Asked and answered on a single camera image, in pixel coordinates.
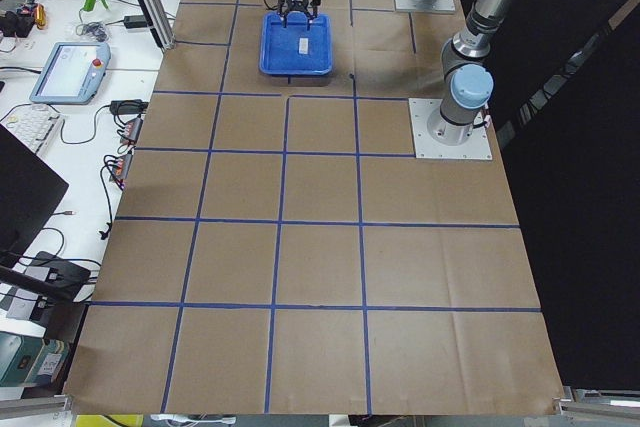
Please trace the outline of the blue plastic tray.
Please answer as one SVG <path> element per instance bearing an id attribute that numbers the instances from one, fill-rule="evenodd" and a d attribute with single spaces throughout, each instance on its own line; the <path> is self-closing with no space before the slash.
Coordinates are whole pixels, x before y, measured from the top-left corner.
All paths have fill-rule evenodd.
<path id="1" fill-rule="evenodd" d="M 308 54 L 301 55 L 299 39 L 308 38 Z M 263 17 L 260 47 L 260 70 L 274 76 L 324 76 L 333 69 L 332 25 L 326 14 L 319 14 L 310 30 L 306 16 L 300 12 L 288 15 L 283 28 L 276 12 Z"/>

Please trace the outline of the black power adapter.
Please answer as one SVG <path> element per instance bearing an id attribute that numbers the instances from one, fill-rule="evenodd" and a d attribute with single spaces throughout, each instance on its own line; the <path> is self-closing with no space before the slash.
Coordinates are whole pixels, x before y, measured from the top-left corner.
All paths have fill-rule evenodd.
<path id="1" fill-rule="evenodd" d="M 122 20 L 122 23 L 128 30 L 144 29 L 149 26 L 144 15 L 125 16 Z"/>

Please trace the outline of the teach pendant tablet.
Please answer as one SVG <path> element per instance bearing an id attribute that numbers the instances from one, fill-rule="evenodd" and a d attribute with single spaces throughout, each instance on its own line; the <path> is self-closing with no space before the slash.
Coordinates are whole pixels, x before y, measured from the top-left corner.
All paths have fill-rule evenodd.
<path id="1" fill-rule="evenodd" d="M 32 103 L 86 105 L 111 60 L 106 42 L 58 42 L 30 94 Z"/>

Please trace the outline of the brown paper table cover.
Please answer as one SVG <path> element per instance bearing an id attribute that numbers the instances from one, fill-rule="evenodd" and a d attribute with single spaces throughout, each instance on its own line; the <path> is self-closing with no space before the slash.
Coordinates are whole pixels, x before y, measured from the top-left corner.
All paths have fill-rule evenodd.
<path id="1" fill-rule="evenodd" d="M 544 415 L 561 381 L 501 159 L 419 160 L 460 14 L 323 0 L 334 67 L 258 67 L 261 0 L 182 0 L 65 386 L 88 414 Z"/>

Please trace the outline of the white keyboard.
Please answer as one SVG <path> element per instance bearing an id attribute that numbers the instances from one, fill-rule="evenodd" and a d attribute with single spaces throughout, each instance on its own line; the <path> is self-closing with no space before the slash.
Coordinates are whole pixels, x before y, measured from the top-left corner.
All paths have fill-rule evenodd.
<path id="1" fill-rule="evenodd" d="M 61 114 L 46 104 L 19 105 L 1 119 L 1 125 L 38 157 L 44 156 L 62 123 Z"/>

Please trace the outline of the black monitor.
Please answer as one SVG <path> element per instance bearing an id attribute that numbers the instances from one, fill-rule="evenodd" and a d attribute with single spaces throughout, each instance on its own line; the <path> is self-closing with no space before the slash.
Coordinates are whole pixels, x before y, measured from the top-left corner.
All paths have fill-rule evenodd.
<path id="1" fill-rule="evenodd" d="M 90 271 L 70 264 L 63 279 L 42 281 L 14 269 L 68 190 L 68 183 L 8 129 L 1 129 L 1 281 L 54 301 L 71 302 Z"/>

